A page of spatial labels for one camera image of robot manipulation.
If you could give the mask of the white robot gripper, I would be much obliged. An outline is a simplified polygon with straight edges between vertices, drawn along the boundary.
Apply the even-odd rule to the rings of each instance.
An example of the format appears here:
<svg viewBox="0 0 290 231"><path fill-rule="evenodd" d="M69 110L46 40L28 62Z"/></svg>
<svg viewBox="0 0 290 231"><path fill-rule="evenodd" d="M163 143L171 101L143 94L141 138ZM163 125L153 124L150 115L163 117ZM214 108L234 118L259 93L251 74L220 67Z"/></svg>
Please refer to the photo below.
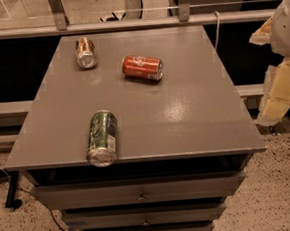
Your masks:
<svg viewBox="0 0 290 231"><path fill-rule="evenodd" d="M278 66L270 65L264 76L258 124L273 126L280 122L290 108L290 0L283 0L253 33L249 41L254 45L271 43L274 53L286 56Z"/></svg>

